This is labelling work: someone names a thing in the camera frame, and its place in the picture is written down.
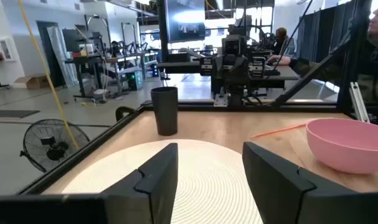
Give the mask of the white round plate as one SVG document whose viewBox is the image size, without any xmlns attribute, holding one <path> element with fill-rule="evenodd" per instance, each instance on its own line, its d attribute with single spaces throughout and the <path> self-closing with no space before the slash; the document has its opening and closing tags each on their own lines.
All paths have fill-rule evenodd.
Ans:
<svg viewBox="0 0 378 224">
<path fill-rule="evenodd" d="M 206 141 L 177 139 L 178 182 L 172 224 L 263 224 L 241 154 Z M 81 171 L 65 193 L 99 193 L 153 157 L 169 140 L 115 152 Z"/>
</svg>

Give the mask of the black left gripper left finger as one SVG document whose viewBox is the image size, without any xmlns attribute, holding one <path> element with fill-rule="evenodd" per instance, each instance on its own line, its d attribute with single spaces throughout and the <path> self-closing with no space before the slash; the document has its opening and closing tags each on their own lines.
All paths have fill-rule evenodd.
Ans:
<svg viewBox="0 0 378 224">
<path fill-rule="evenodd" d="M 103 191 L 107 224 L 170 224 L 177 179 L 174 142 Z"/>
</svg>

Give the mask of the black aluminium table frame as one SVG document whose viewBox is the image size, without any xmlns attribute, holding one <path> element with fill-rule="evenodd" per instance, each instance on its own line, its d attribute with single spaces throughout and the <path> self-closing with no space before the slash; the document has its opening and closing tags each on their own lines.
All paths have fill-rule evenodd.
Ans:
<svg viewBox="0 0 378 224">
<path fill-rule="evenodd" d="M 241 115 L 244 115 L 249 121 L 257 123 L 264 120 L 266 122 L 264 126 L 257 124 L 254 127 L 258 134 L 294 126 L 295 121 L 307 122 L 313 118 L 322 118 L 324 115 L 332 115 L 335 118 L 348 117 L 352 111 L 349 83 L 357 79 L 356 68 L 352 65 L 358 63 L 362 42 L 366 38 L 366 21 L 369 18 L 371 4 L 372 0 L 354 0 L 352 36 L 348 38 L 346 44 L 340 46 L 334 52 L 335 56 L 345 55 L 341 87 L 335 105 L 290 101 L 294 94 L 310 82 L 314 76 L 310 74 L 277 99 L 257 108 L 251 106 L 249 108 L 229 109 L 214 107 L 208 101 L 180 101 L 178 110 L 182 113 L 181 125 L 176 136 L 179 138 L 199 136 L 200 130 L 203 129 L 205 134 L 210 135 L 211 140 L 215 140 L 217 137 L 227 137 L 231 140 L 226 145 L 237 147 L 248 140 L 248 137 L 238 136 L 239 127 L 237 125 L 218 133 L 216 128 L 211 125 L 210 117 L 212 115 L 218 116 L 218 120 L 222 124 L 227 124 L 228 119 L 240 121 Z M 143 137 L 135 134 L 133 130 L 143 127 L 144 114 L 149 113 L 152 109 L 152 104 L 149 101 L 145 102 L 134 113 L 117 121 L 116 124 L 101 133 L 85 147 L 20 190 L 19 194 L 58 194 L 84 168 L 103 157 L 123 150 L 129 144 L 143 141 Z M 304 127 L 262 136 L 257 140 L 275 154 L 353 190 L 360 192 L 378 191 L 378 174 L 345 174 L 318 162 L 311 153 Z"/>
</svg>

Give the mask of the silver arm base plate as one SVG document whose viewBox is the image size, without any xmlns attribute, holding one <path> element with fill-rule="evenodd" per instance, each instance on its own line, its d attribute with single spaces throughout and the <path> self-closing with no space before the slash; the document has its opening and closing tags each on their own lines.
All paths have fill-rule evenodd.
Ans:
<svg viewBox="0 0 378 224">
<path fill-rule="evenodd" d="M 214 97 L 214 107 L 228 107 L 229 105 L 229 94 L 228 93 L 218 93 Z"/>
</svg>

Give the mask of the black plastic cup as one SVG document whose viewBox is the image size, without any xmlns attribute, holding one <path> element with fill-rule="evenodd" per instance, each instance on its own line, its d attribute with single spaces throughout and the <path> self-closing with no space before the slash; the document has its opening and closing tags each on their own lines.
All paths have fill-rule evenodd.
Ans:
<svg viewBox="0 0 378 224">
<path fill-rule="evenodd" d="M 175 86 L 162 86 L 151 90 L 151 101 L 158 134 L 172 136 L 178 132 L 178 89 Z"/>
</svg>

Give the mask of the silver aluminium bar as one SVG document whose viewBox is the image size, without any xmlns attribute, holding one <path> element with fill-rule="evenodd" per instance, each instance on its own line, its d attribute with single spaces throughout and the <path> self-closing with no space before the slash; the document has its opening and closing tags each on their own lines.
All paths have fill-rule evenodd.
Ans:
<svg viewBox="0 0 378 224">
<path fill-rule="evenodd" d="M 364 104 L 361 91 L 357 82 L 350 83 L 349 92 L 351 95 L 351 101 L 357 120 L 365 123 L 370 123 L 369 115 L 367 113 L 366 106 Z"/>
</svg>

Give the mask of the pink plastic bowl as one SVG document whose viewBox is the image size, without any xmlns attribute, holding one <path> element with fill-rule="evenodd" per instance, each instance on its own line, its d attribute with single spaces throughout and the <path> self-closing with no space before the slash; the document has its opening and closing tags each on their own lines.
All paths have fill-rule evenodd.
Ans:
<svg viewBox="0 0 378 224">
<path fill-rule="evenodd" d="M 352 174 L 378 172 L 378 125 L 316 119 L 306 125 L 306 137 L 315 158 L 333 169 Z"/>
</svg>

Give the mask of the person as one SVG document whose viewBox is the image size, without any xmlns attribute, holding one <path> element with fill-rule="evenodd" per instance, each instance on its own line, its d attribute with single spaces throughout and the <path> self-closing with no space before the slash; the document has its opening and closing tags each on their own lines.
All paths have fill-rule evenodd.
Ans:
<svg viewBox="0 0 378 224">
<path fill-rule="evenodd" d="M 360 52 L 358 63 L 352 65 L 356 68 L 357 83 L 365 103 L 378 103 L 378 8 L 373 12 L 369 22 L 367 38 Z M 276 63 L 289 66 L 297 75 L 304 77 L 319 63 L 311 62 L 305 58 L 291 58 L 272 55 L 267 63 Z M 335 60 L 316 76 L 317 80 L 329 82 L 342 76 L 344 59 Z"/>
<path fill-rule="evenodd" d="M 275 55 L 279 55 L 284 41 L 287 38 L 287 30 L 284 27 L 279 27 L 275 32 L 275 41 L 271 46 L 271 50 Z"/>
</svg>

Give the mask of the black floor fan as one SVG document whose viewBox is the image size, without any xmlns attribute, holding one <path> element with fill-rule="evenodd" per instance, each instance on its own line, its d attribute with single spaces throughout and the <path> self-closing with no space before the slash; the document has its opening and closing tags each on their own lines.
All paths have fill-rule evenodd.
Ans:
<svg viewBox="0 0 378 224">
<path fill-rule="evenodd" d="M 75 154 L 90 142 L 78 126 L 68 127 L 60 119 L 42 119 L 26 130 L 21 157 L 25 157 L 39 171 L 45 173 Z"/>
</svg>

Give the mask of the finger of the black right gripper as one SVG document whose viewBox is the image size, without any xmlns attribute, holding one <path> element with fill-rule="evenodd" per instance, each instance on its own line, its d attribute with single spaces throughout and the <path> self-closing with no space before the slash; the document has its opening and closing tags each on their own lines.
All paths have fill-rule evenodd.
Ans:
<svg viewBox="0 0 378 224">
<path fill-rule="evenodd" d="M 245 57 L 237 57 L 236 65 L 236 83 L 238 86 L 245 86 L 248 82 L 248 59 Z"/>
<path fill-rule="evenodd" d="M 227 88 L 228 83 L 225 80 L 225 62 L 229 65 L 230 55 L 222 55 L 213 58 L 213 89 Z"/>
</svg>

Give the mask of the dark grey desk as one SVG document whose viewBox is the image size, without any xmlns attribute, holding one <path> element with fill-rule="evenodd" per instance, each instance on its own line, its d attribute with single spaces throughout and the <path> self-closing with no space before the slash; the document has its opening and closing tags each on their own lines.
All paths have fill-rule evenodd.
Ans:
<svg viewBox="0 0 378 224">
<path fill-rule="evenodd" d="M 164 69 L 170 73 L 200 73 L 199 62 L 159 62 L 159 69 Z M 279 75 L 270 76 L 267 80 L 257 78 L 255 83 L 259 84 L 259 88 L 285 88 L 286 81 L 295 81 L 298 75 L 289 66 L 277 66 Z"/>
</svg>

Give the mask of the brown cardboard box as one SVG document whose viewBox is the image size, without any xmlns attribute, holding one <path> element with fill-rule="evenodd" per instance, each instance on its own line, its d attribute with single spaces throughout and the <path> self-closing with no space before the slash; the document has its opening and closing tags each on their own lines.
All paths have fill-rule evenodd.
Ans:
<svg viewBox="0 0 378 224">
<path fill-rule="evenodd" d="M 43 76 L 31 76 L 31 77 L 19 77 L 13 84 L 13 88 L 23 88 L 28 90 L 38 90 L 43 88 L 49 88 L 49 82 L 45 75 Z"/>
</svg>

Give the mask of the computer tower with green light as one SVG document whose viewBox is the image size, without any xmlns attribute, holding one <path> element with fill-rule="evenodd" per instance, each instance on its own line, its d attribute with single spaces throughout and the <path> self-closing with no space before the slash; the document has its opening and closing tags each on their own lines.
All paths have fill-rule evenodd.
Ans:
<svg viewBox="0 0 378 224">
<path fill-rule="evenodd" d="M 137 91 L 143 88 L 142 73 L 140 71 L 127 73 L 126 77 L 131 91 Z"/>
</svg>

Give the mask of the black computer monitor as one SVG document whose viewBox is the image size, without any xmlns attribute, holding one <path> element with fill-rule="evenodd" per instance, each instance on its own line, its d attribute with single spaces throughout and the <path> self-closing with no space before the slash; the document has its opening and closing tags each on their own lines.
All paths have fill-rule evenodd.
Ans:
<svg viewBox="0 0 378 224">
<path fill-rule="evenodd" d="M 205 0 L 165 0 L 170 43 L 204 40 Z"/>
</svg>

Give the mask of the black floor mat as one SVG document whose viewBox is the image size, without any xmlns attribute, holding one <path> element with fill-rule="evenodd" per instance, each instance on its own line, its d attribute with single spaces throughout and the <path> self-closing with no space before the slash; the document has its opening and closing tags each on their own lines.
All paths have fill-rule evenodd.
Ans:
<svg viewBox="0 0 378 224">
<path fill-rule="evenodd" d="M 0 110 L 0 118 L 21 119 L 39 113 L 38 110 Z"/>
</svg>

